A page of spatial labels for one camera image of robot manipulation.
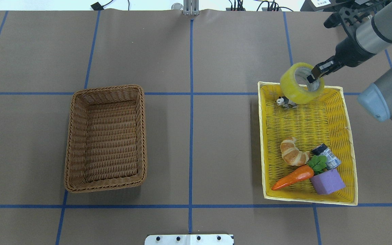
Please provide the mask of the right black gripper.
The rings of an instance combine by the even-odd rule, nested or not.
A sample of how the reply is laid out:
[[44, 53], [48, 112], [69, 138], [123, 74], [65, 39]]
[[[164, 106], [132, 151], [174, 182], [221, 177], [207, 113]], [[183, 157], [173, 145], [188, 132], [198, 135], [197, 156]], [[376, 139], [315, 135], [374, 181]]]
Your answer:
[[310, 75], [307, 76], [307, 81], [313, 83], [323, 76], [338, 71], [342, 66], [357, 67], [372, 57], [373, 53], [366, 51], [355, 39], [346, 37], [336, 45], [334, 56], [314, 66]]

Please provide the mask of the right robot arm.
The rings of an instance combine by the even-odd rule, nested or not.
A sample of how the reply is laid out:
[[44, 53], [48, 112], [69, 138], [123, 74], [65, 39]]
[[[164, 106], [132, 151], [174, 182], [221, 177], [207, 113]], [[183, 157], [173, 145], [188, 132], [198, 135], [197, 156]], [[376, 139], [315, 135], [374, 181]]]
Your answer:
[[326, 28], [342, 26], [347, 34], [327, 60], [311, 67], [306, 84], [317, 89], [317, 79], [340, 70], [354, 68], [384, 52], [390, 69], [358, 95], [358, 102], [378, 121], [392, 121], [392, 0], [377, 0], [376, 7], [339, 0]]

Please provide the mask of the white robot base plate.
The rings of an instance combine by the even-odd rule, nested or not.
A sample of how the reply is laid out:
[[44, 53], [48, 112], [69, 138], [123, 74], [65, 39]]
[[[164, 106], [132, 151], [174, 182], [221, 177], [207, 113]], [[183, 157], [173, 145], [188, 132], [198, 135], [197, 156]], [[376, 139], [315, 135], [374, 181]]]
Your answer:
[[163, 234], [149, 235], [145, 245], [234, 245], [231, 234]]

